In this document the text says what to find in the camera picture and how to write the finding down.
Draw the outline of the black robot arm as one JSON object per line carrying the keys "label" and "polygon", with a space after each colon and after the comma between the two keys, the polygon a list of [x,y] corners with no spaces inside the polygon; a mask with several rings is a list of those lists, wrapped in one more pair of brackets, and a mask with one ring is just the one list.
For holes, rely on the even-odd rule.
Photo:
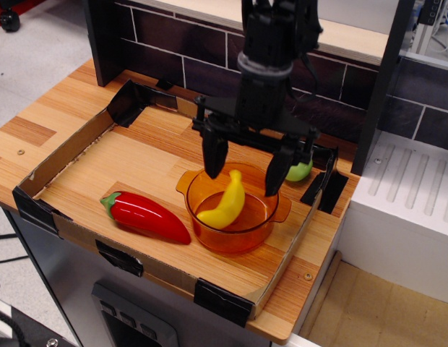
{"label": "black robot arm", "polygon": [[237,58],[236,98],[198,97],[192,128],[202,137],[204,169],[211,179],[223,169],[229,142],[272,154],[265,194],[278,193],[291,166],[309,163],[319,131],[291,115],[293,62],[310,65],[307,53],[322,32],[316,1],[242,1],[244,48]]}

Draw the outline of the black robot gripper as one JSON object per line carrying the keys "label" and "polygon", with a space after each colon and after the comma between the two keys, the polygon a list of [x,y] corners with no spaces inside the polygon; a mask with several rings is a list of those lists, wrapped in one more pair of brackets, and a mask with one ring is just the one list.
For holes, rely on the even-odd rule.
{"label": "black robot gripper", "polygon": [[272,154],[265,177],[266,197],[279,192],[292,166],[312,159],[319,131],[288,112],[284,103],[289,87],[288,78],[243,77],[235,98],[195,99],[198,113],[193,129],[202,138],[204,169],[211,179],[223,169],[229,142]]}

